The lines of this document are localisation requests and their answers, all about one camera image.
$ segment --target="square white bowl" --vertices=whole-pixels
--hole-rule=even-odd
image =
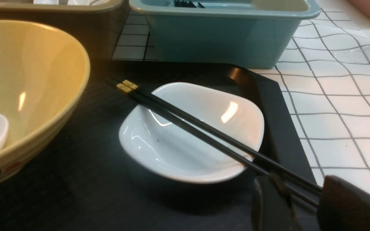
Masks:
[[[265,123],[261,110],[253,102],[190,83],[169,83],[152,93],[259,150]],[[253,159],[222,140],[209,136],[249,160]],[[245,170],[242,164],[141,105],[135,107],[122,123],[119,140],[125,152],[140,165],[177,181],[218,183],[232,179]]]

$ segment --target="yellow bowl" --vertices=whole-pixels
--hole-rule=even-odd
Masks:
[[[0,182],[17,173],[64,126],[89,73],[87,52],[66,32],[0,20],[0,114],[9,121],[0,151]]]

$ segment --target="utensil bin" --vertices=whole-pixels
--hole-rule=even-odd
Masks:
[[[143,13],[162,61],[230,63],[272,68],[303,19],[317,17],[314,0],[130,0]]]
[[[82,43],[91,59],[112,56],[129,10],[124,0],[100,0],[91,6],[0,1],[0,19],[34,21],[64,30]]]

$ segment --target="chopstick in bin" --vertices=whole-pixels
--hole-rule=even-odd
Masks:
[[[187,114],[187,115],[185,115],[185,114],[184,115],[178,115],[178,117],[177,117],[176,115],[172,114],[172,111],[171,110],[168,110],[167,107],[169,107],[173,111],[180,110],[179,108],[176,108],[175,106],[169,104],[166,101],[163,101],[162,99],[161,100],[158,99],[158,97],[154,96],[153,94],[148,93],[147,91],[139,88],[137,85],[135,85],[135,84],[133,84],[133,83],[131,83],[129,81],[122,81],[122,82],[120,82],[120,81],[115,80],[115,79],[108,79],[106,82],[109,85],[111,85],[112,87],[117,88],[118,90],[122,91],[128,97],[132,98],[133,100],[135,100],[139,104],[143,105],[144,107],[146,107],[146,108],[154,111],[155,113],[159,114],[161,117],[165,118],[166,120],[169,120],[170,122],[172,122],[176,126],[180,127],[181,129],[183,129],[183,130],[187,131],[188,133],[194,135],[195,137],[201,139],[205,143],[213,146],[214,148],[216,148],[217,150],[219,150],[219,151],[223,152],[224,154],[228,155],[232,159],[240,162],[245,167],[247,167],[249,169],[252,169],[252,170],[254,170],[255,172],[257,172],[259,174],[269,176],[269,172],[266,171],[265,169],[263,169],[263,168],[259,167],[258,165],[252,163],[248,159],[246,159],[243,156],[239,155],[238,153],[232,151],[230,148],[222,145],[221,143],[217,142],[216,140],[214,140],[210,136],[206,135],[205,133],[201,132],[200,130],[196,129],[195,127],[189,125],[188,123],[182,121],[179,118],[179,117],[182,117],[183,119],[188,120],[187,117],[189,117],[189,118],[192,117],[190,114]],[[205,127],[207,127],[208,129],[209,128],[212,128],[212,127],[210,127],[209,125],[207,125],[205,123],[204,123],[204,125],[201,125],[202,122],[200,120],[194,118],[194,117],[192,117],[192,119],[190,119],[188,121],[190,123],[192,123],[192,124],[200,127],[200,128],[205,128]],[[230,137],[227,136],[227,135],[225,135],[224,133],[222,133],[221,136],[224,138],[225,141],[230,140],[229,139]],[[261,155],[261,156],[262,156],[262,158],[264,160],[269,159],[269,158],[266,158],[263,155]],[[285,169],[285,171],[288,172],[288,174],[295,175],[294,173],[290,172],[286,168],[283,168],[283,169]],[[304,202],[307,202],[308,204],[310,204],[310,205],[312,205],[312,206],[314,206],[316,208],[318,207],[318,202],[314,201],[313,199],[309,198],[305,194],[299,192],[298,190],[292,188],[289,185],[286,185],[286,187],[290,190],[290,192],[293,195],[295,195],[299,199],[302,199]]]
[[[289,171],[288,169],[286,169],[285,167],[283,167],[282,165],[280,165],[279,163],[277,163],[276,161],[268,158],[267,156],[255,151],[254,149],[246,146],[245,144],[239,142],[238,140],[226,135],[225,133],[219,131],[218,129],[202,122],[201,120],[198,120],[197,118],[193,117],[191,114],[179,109],[178,107],[172,105],[172,104],[169,104],[168,102],[166,102],[165,100],[149,93],[148,91],[146,91],[145,89],[135,85],[134,83],[128,81],[128,80],[123,80],[122,81],[122,84],[128,86],[129,88],[135,90],[136,92],[140,93],[141,95],[145,96],[146,98],[150,98],[151,100],[155,101],[156,103],[162,105],[163,107],[166,108],[166,110],[168,110],[169,112],[171,112],[172,114],[175,114],[189,122],[191,122],[192,124],[194,124],[195,126],[207,131],[208,133],[211,133],[212,135],[220,138],[221,140],[231,144],[232,146],[235,146],[236,148],[240,149],[241,151],[244,151],[248,154],[250,154],[251,156],[261,160],[261,161],[264,161],[266,162],[267,164],[270,164],[273,168],[275,168],[275,170],[277,170],[278,172],[280,173],[283,173],[283,174],[286,174],[286,176],[290,177],[291,179],[294,179],[296,180],[297,182],[311,188],[312,190],[314,190],[315,192],[317,193],[321,193],[322,192],[322,188],[319,187],[318,185],[315,185],[313,184],[312,182],[304,179],[303,177]]]

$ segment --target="blue container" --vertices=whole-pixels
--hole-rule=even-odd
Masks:
[[[130,0],[132,9],[145,14],[160,60],[246,68],[272,68],[300,22],[320,12],[314,0],[200,3],[205,9],[174,7],[173,0]]]

